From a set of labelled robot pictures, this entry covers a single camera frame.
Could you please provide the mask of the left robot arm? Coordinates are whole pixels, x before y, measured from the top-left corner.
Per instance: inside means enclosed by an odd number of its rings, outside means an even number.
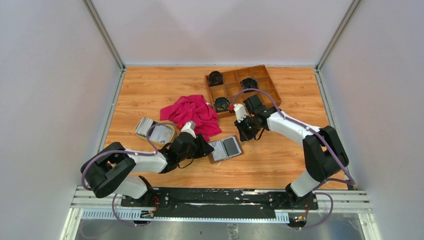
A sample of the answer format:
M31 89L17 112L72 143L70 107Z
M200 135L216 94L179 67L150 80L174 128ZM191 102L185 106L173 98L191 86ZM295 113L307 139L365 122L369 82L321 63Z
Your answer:
M201 134L186 132L152 152L131 150L113 142L82 165L81 183L96 198L120 194L146 207L153 201L151 186L144 177L132 173L165 174L180 167L182 161L203 158L213 151Z

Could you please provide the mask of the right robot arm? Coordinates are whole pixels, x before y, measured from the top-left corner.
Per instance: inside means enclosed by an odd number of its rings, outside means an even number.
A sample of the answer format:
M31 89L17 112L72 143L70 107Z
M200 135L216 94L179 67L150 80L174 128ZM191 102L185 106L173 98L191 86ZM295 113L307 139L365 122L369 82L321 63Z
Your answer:
M312 191L334 174L346 171L349 158L335 128L318 127L299 121L276 105L266 107L258 95L242 104L228 107L234 113L241 141L254 139L260 131L270 131L289 138L300 145L304 155L304 172L285 187L283 203L292 209L303 205Z

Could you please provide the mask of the black credit card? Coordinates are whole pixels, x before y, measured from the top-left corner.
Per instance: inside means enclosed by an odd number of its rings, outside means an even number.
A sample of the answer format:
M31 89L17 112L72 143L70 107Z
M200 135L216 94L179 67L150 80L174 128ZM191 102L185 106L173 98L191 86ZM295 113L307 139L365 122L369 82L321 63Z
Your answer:
M242 150L235 136L227 137L221 140L226 151L227 158L233 158L241 155Z

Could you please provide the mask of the brown leather card holder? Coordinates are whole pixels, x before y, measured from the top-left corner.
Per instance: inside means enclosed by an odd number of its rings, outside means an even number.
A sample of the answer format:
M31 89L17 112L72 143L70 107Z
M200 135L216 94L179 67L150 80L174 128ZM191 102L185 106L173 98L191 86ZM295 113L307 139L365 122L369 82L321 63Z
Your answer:
M208 155L211 164L218 164L244 153L242 145L236 135L232 135L221 140L215 140L208 143L213 151Z

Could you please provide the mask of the white patterned credit card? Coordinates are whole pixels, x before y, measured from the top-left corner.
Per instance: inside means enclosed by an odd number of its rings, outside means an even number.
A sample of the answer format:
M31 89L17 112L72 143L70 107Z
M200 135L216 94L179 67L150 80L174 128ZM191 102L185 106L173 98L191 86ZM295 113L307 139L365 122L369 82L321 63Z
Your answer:
M213 151L210 153L210 159L213 163L222 161L227 157L226 150L221 141L213 141L209 145L213 147Z

